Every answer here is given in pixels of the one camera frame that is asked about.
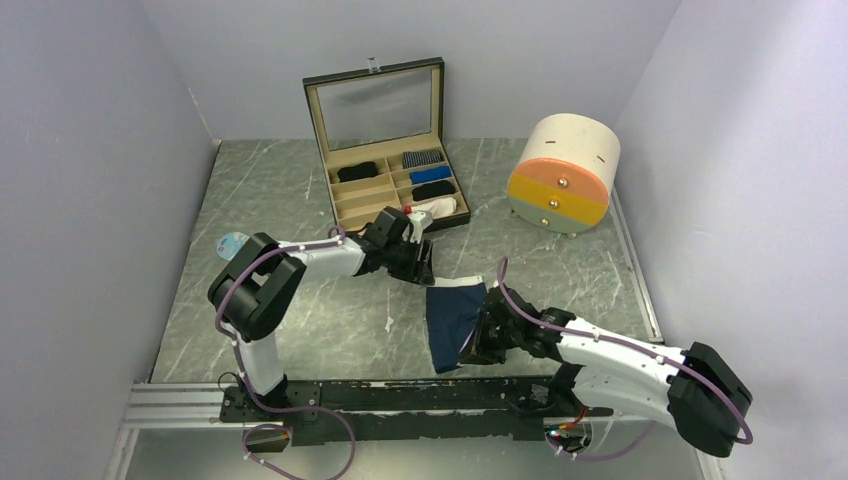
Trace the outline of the white rolled cloth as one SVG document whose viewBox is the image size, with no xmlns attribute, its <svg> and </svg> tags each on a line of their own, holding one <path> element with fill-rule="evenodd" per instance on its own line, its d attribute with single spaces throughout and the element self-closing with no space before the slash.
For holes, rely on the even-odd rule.
<svg viewBox="0 0 848 480">
<path fill-rule="evenodd" d="M 457 200 L 452 196 L 435 198 L 412 207 L 414 212 L 425 212 L 433 221 L 450 217 L 456 213 Z"/>
</svg>

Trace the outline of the navy white underwear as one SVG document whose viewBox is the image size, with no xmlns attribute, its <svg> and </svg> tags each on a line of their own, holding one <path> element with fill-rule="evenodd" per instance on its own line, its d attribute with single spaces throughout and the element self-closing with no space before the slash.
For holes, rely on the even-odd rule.
<svg viewBox="0 0 848 480">
<path fill-rule="evenodd" d="M 425 320 L 436 374 L 455 370 L 477 323 L 487 289 L 482 276 L 436 277 L 425 293 Z"/>
</svg>

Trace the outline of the striped rolled cloth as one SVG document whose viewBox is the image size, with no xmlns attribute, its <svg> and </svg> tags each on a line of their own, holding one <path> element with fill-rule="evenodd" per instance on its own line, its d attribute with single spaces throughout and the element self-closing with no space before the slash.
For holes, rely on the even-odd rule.
<svg viewBox="0 0 848 480">
<path fill-rule="evenodd" d="M 441 151 L 438 149 L 406 151 L 403 152 L 401 156 L 401 164 L 404 169 L 437 164 L 442 161 L 443 156 Z"/>
</svg>

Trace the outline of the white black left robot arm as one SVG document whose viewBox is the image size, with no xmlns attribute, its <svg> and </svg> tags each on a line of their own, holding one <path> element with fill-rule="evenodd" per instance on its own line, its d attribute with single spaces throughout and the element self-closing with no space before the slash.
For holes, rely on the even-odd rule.
<svg viewBox="0 0 848 480">
<path fill-rule="evenodd" d="M 208 290 L 215 328 L 233 348 L 246 406 L 272 420 L 290 407 L 288 379 L 278 352 L 276 330 L 298 288 L 384 270 L 392 278 L 430 286 L 432 243 L 424 239 L 428 212 L 385 207 L 359 230 L 339 225 L 309 242 L 278 242 L 266 233 L 247 238 Z"/>
</svg>

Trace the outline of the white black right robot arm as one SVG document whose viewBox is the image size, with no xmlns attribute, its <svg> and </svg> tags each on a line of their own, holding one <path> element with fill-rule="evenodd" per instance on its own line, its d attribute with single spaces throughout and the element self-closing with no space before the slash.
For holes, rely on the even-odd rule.
<svg viewBox="0 0 848 480">
<path fill-rule="evenodd" d="M 690 446 L 718 458 L 752 441 L 744 422 L 752 394 L 706 344 L 676 348 L 638 341 L 566 310 L 538 311 L 514 290 L 496 286 L 487 292 L 459 360 L 502 364 L 511 349 L 559 365 L 546 399 L 524 398 L 520 410 L 547 416 L 620 411 L 670 427 Z"/>
</svg>

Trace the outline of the blue rolled cloth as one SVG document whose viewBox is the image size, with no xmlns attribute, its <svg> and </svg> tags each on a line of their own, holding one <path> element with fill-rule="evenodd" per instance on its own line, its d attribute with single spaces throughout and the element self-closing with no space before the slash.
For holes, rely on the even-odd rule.
<svg viewBox="0 0 848 480">
<path fill-rule="evenodd" d="M 451 168 L 447 165 L 440 165 L 425 170 L 412 171 L 409 173 L 409 179 L 412 185 L 444 180 L 450 178 L 451 176 Z"/>
</svg>

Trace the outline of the round cream drawer cabinet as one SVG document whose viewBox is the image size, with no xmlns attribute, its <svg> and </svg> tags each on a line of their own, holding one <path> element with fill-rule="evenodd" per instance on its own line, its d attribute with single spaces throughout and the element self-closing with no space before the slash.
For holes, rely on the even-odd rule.
<svg viewBox="0 0 848 480">
<path fill-rule="evenodd" d="M 621 144 L 605 124 L 578 114 L 540 120 L 511 172 L 511 212 L 541 229 L 575 237 L 608 212 Z"/>
</svg>

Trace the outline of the black beige organizer box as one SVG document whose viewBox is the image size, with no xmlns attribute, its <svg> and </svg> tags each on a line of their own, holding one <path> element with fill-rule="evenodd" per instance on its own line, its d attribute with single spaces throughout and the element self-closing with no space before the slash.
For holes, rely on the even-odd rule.
<svg viewBox="0 0 848 480">
<path fill-rule="evenodd" d="M 365 69 L 306 77 L 302 81 L 313 132 L 324 167 L 334 219 L 359 230 L 385 207 L 404 210 L 414 202 L 409 173 L 447 165 L 456 187 L 456 213 L 433 221 L 439 231 L 470 221 L 466 196 L 443 142 L 445 61 L 432 57 L 381 65 L 371 58 Z M 443 161 L 404 169 L 406 151 L 438 149 Z M 375 161 L 380 174 L 340 183 L 337 171 Z"/>
</svg>

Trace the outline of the black rolled cloth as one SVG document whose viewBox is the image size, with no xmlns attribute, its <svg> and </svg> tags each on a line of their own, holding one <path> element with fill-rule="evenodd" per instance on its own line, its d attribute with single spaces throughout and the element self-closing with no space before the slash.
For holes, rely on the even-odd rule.
<svg viewBox="0 0 848 480">
<path fill-rule="evenodd" d="M 439 180 L 422 184 L 411 190 L 414 202 L 422 202 L 436 197 L 453 195 L 456 193 L 455 185 L 449 180 Z"/>
</svg>

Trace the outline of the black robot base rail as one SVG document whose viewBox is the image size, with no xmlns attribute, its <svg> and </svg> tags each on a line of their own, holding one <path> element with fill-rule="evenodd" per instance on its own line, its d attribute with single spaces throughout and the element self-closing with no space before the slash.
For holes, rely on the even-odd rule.
<svg viewBox="0 0 848 480">
<path fill-rule="evenodd" d="M 243 388 L 223 392 L 219 420 L 248 427 L 278 423 L 296 446 L 328 442 L 509 437 L 540 441 L 546 428 L 612 416 L 605 407 L 582 408 L 545 376 L 403 381 L 292 381 L 292 413 L 265 411 Z"/>
</svg>

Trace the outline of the black underwear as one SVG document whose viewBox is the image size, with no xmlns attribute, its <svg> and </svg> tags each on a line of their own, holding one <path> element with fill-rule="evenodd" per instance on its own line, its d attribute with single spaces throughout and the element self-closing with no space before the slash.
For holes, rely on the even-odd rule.
<svg viewBox="0 0 848 480">
<path fill-rule="evenodd" d="M 373 178 L 380 174 L 379 167 L 375 161 L 366 161 L 355 165 L 340 168 L 337 178 L 340 183 Z"/>
</svg>

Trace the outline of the blue packaged item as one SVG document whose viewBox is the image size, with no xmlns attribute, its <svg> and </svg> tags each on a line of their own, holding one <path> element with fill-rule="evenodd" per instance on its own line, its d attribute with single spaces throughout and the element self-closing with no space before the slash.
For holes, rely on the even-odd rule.
<svg viewBox="0 0 848 480">
<path fill-rule="evenodd" d="M 249 236 L 242 232 L 227 233 L 216 243 L 216 253 L 221 259 L 231 261 L 248 240 Z"/>
</svg>

